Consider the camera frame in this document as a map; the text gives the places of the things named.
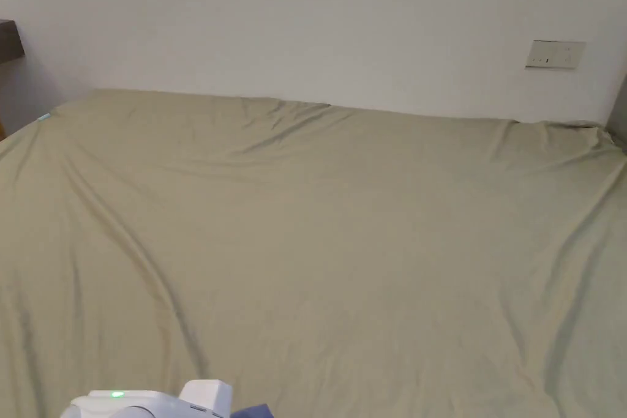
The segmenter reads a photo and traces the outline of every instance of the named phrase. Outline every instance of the wall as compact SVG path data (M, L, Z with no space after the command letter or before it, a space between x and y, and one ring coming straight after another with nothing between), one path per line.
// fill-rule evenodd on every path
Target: wall
M605 121L627 69L627 0L0 0L0 15L28 54L0 71L9 130L98 86ZM579 70L524 70L533 39L586 41Z

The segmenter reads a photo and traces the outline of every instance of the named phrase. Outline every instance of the white plastic device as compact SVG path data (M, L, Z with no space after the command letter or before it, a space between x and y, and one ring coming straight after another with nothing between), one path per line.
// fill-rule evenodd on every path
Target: white plastic device
M92 390L61 418L229 418L233 389L221 381L189 381L179 397L153 390Z

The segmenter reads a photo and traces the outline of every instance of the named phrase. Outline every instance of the bed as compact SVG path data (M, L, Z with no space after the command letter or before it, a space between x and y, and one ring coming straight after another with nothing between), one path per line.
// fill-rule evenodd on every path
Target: bed
M0 143L0 407L627 409L627 157L593 125L101 90Z

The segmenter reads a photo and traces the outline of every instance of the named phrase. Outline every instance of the switch panel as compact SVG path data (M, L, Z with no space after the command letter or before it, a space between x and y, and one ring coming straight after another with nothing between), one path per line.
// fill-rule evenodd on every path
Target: switch panel
M585 43L534 41L527 58L527 67L545 69L577 69Z

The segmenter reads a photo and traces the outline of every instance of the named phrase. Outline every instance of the sheet wrinkle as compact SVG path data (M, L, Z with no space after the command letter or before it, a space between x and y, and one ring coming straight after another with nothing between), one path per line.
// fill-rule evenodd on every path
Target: sheet wrinkle
M153 257L148 248L141 242L135 232L125 223L124 219L107 204L106 201L95 191L95 189L87 182L87 180L80 174L76 166L71 160L67 163L70 166L72 173L67 172L70 183L72 184L77 196L89 209L90 213L96 217L96 220L103 226L103 229L111 236L111 240L115 241L117 245L121 247L124 253L127 254L130 260L133 261L133 265L137 268L137 272L145 282L151 297L156 302L156 318L161 325L163 333L164 346L164 364L171 365L171 339L167 329L164 328L163 322L169 323L170 315L166 317L162 316L162 313L172 313L179 326L179 333L184 340L184 344L187 348L187 353L192 360L194 368L197 370L198 377L209 377L209 362L203 354L197 339L193 336L193 333L186 320L186 315L182 308L182 305L176 295L172 285L165 276L165 273L161 270L158 262ZM89 195L98 203L96 205L90 200L87 193L83 191L80 185L74 181L72 174L78 178L85 190ZM167 295L167 301L161 295L161 291L164 291Z
M181 175L188 175L188 176L198 177L202 179L221 179L221 180L226 180L226 181L247 183L247 184L259 185L259 186L267 186L268 184L267 182L264 182L261 180L256 180L254 178L245 177L242 175L234 175L232 173L219 174L219 173L210 172L210 171L202 172L202 171L193 170L190 168L182 168L180 166L170 166L170 165L155 165L155 168L159 168L160 170L163 170L166 172L178 173Z
M602 155L610 155L610 154L621 154L621 150L611 149L611 148L598 149L598 150L585 149L565 159L548 163L546 165L540 166L539 168L534 168L531 171L529 171L528 174L537 174L537 173L542 173L542 172L559 170L565 166L575 165L577 163L582 163L586 160L590 160L596 157L600 157Z
M113 168L109 163L105 162L101 157L94 154L91 151L88 151L78 140L75 138L71 138L76 148L83 153L92 163L96 165L96 167L104 170L105 173L109 174L113 179L123 183L124 185L130 187L135 190L140 196L145 197L153 203L157 203L160 206L162 205L161 201L156 197L153 191L146 187L142 187L135 183L131 178L125 176L121 171Z
M566 263L566 254L581 235L581 232L586 227L590 226L603 204L607 201L608 197L610 197L610 194L616 189L624 176L625 168L627 168L627 159L617 165L613 172L605 178L597 194L595 194L587 207L577 216L572 227L568 228L566 233L561 234L557 238L557 246L553 248L549 247L549 252L545 254L545 256L550 260L551 269L549 278L543 289L543 301L546 301L547 296L552 292L557 280L564 276L563 271Z
M574 292L574 299L568 311L558 326L553 344L548 353L547 367L544 374L544 392L555 403L555 407L560 418L566 418L563 404L557 396L558 383L561 376L562 366L566 357L569 344L573 337L573 332L579 313L583 305L584 297L590 290L590 282L594 276L595 269L599 264L600 254L607 241L607 233L596 243L593 250L585 260L583 269Z
M501 314L509 332L514 340L514 344L518 350L519 363L523 365L527 361L527 350L525 348L525 337L518 325L518 322L514 318L514 313L512 312L512 308L510 306L510 302L505 295L504 288L501 288L498 293L498 305L501 309Z
M13 406L17 412L17 418L27 418L22 415L20 381L18 379L18 368L15 365L15 352L18 349L16 349L12 338L4 290L5 288L0 285L0 333L2 333L2 345L6 352L5 358L9 364L11 397L13 398Z
M17 136L9 136L7 139L10 139L7 143L7 146L0 152L0 163L2 163L2 159L9 155L16 147L20 145L22 140L24 139L24 133L19 133Z
M498 158L501 149L505 145L507 136L509 135L512 128L518 123L518 121L507 120L502 121L498 124L496 131L494 132L494 137L492 138L490 146L488 147L487 160L489 162L493 162Z
M24 153L24 156L22 156L22 159L20 160L20 162L18 164L18 168L15 171L15 177L13 178L13 187L14 187L14 189L17 187L18 181L20 180L20 175L22 174L24 166L25 166L26 162L28 161L28 159L30 158L30 156L32 154L32 147L33 147L33 145L35 143L35 140L37 139L37 136L40 134L40 131L42 130L42 123L37 121L34 124L34 127L35 127L35 131L32 134L32 138L31 138L30 142L28 143L28 147L26 148L26 152Z
M281 141L283 141L283 139L285 139L286 137L288 137L290 134L295 133L296 131L303 129L304 127L308 126L309 124L318 121L319 119L322 118L322 116L324 116L324 111L322 113L316 114L314 116L309 116L309 118L304 119L303 121L300 121L296 124L293 124L289 127L287 127L286 129L283 129L282 131L280 131L279 133L272 135L270 137L267 137L257 143L254 143L253 145L246 147L244 149L242 149L241 151L238 151L238 154L248 154L250 152L256 152L256 151L260 151L266 147L272 146L274 143L280 143Z
M37 417L46 418L48 410L46 409L46 391L42 384L42 368L37 350L34 345L34 335L30 312L24 301L23 288L18 275L15 277L15 308L20 323L20 334L22 338L22 350L26 359L26 374L31 383L35 410Z

